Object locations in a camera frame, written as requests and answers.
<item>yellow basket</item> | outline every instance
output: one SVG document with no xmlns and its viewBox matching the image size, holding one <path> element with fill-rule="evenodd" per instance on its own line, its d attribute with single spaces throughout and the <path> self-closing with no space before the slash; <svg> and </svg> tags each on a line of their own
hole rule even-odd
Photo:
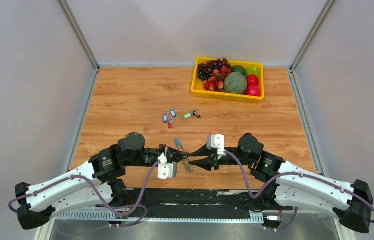
<svg viewBox="0 0 374 240">
<path fill-rule="evenodd" d="M 257 62 L 248 62 L 248 61 L 233 61 L 228 60 L 228 63 L 231 66 L 240 65 L 243 68 L 247 69 L 251 65 L 258 66 L 260 69 L 260 74 L 257 76 L 259 78 L 259 87 L 261 89 L 260 96 L 248 96 L 242 94 L 233 94 L 233 93 L 226 93 L 226 92 L 216 92 L 216 91 L 206 91 L 203 87 L 202 81 L 197 77 L 197 65 L 205 64 L 207 61 L 216 60 L 215 58 L 207 58 L 207 57 L 198 57 L 196 60 L 196 65 L 194 66 L 194 75 L 193 75 L 193 83 L 191 84 L 191 91 L 193 95 L 196 97 L 202 98 L 211 98 L 211 99 L 223 99 L 223 100 L 231 100 L 231 101 L 238 101 L 238 102 L 247 102 L 247 103 L 258 103 L 263 100 L 265 97 L 265 90 L 263 87 L 263 65 Z"/>
</svg>

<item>black key tag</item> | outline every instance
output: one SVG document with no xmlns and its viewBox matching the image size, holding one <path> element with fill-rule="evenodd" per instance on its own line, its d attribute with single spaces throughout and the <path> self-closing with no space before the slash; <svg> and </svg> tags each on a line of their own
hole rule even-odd
<svg viewBox="0 0 374 240">
<path fill-rule="evenodd" d="M 198 114 L 196 111 L 193 112 L 193 115 L 196 116 L 196 118 L 201 118 L 200 114 Z"/>
</svg>

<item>wood grain surface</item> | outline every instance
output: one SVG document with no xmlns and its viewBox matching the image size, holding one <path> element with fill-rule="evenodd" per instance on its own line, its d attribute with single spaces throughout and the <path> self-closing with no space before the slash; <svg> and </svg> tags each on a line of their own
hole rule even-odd
<svg viewBox="0 0 374 240">
<path fill-rule="evenodd" d="M 159 144 L 174 148 L 173 139 L 179 138 L 186 152 L 199 149 L 210 134 L 223 134 L 225 146 L 236 147 L 242 135 L 252 133 L 266 151 L 314 171 L 284 68 L 264 69 L 265 99 L 260 103 L 194 97 L 190 92 L 193 71 L 192 67 L 101 68 L 72 168 L 132 132 L 144 135 L 147 148 Z M 162 114 L 169 114 L 171 108 L 180 112 L 174 128 L 168 129 Z M 201 119 L 182 119 L 190 110 L 199 110 Z M 261 187 L 245 169 L 250 185 Z M 148 170 L 127 167 L 122 177 L 126 187 L 141 187 Z M 173 179 L 157 179 L 155 169 L 147 187 L 245 189 L 245 184 L 238 166 L 221 166 L 212 172 L 195 167 L 189 173 L 179 164 Z"/>
</svg>

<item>wall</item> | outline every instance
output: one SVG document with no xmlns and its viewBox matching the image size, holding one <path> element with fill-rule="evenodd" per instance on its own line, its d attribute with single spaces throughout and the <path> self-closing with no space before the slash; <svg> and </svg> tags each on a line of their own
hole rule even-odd
<svg viewBox="0 0 374 240">
<path fill-rule="evenodd" d="M 94 74 L 55 0 L 0 0 L 0 239 L 33 238 L 7 203 L 63 173 Z"/>
<path fill-rule="evenodd" d="M 100 65 L 290 65 L 326 0 L 68 0 Z"/>
<path fill-rule="evenodd" d="M 325 174 L 374 196 L 374 1 L 337 1 L 296 73 Z"/>
</svg>

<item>gray floor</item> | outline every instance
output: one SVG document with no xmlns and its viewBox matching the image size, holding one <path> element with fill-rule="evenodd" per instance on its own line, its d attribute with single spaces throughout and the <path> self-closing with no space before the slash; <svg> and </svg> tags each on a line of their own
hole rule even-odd
<svg viewBox="0 0 374 240">
<path fill-rule="evenodd" d="M 283 224 L 291 219 L 291 214 L 283 215 Z M 66 234 L 83 233 L 105 226 L 103 221 L 57 220 L 50 239 L 53 240 L 337 240 L 338 235 L 333 219 L 316 213 L 300 213 L 290 228 L 270 232 L 253 224 L 223 223 L 162 223 L 143 222 L 135 226 L 120 228 L 103 228 L 81 236 L 64 236 L 55 228 Z"/>
</svg>

